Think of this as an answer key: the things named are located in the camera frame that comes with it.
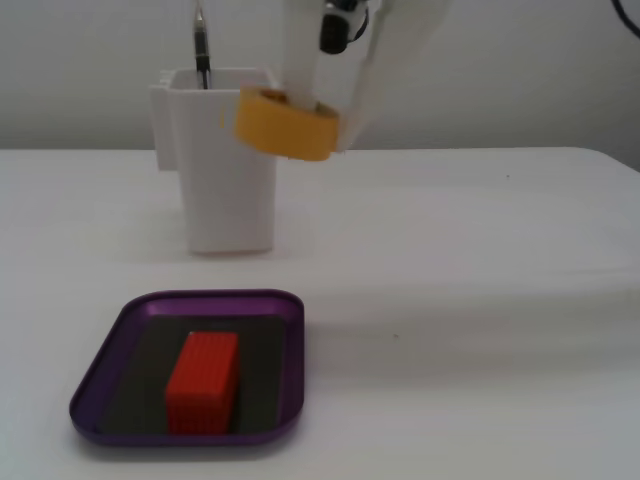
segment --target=white container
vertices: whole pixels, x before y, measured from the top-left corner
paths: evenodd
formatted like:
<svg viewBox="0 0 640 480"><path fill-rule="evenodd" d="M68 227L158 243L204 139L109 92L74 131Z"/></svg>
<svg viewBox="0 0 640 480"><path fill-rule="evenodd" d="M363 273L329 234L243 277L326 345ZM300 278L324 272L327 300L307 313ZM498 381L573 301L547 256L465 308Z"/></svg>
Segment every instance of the white container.
<svg viewBox="0 0 640 480"><path fill-rule="evenodd" d="M274 86L268 72L215 69L213 88L198 90L196 72L163 72L151 87L158 167L178 170L189 250L273 247L276 159L234 135L240 88Z"/></svg>

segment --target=tape roll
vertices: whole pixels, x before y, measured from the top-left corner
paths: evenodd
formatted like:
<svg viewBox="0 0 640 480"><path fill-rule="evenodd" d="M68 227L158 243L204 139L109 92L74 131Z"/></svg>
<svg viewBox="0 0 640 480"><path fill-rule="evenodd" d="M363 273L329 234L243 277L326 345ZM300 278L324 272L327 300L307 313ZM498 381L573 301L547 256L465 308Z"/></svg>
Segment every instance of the tape roll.
<svg viewBox="0 0 640 480"><path fill-rule="evenodd" d="M245 88L240 92L236 137L270 155L322 161L338 140L340 115L318 104L315 112L292 107L284 92Z"/></svg>

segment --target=purple tray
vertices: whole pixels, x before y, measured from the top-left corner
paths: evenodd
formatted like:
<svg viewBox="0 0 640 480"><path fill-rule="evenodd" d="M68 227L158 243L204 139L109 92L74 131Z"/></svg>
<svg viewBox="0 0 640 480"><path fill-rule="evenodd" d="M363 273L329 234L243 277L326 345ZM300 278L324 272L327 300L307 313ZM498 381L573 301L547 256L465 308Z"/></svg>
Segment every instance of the purple tray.
<svg viewBox="0 0 640 480"><path fill-rule="evenodd" d="M114 393L136 344L156 315L278 315L285 338L278 426L252 435L105 435L96 425ZM256 445L283 435L296 423L304 403L304 305L277 290L158 292L129 302L91 363L69 404L76 430L91 442L127 447Z"/></svg>

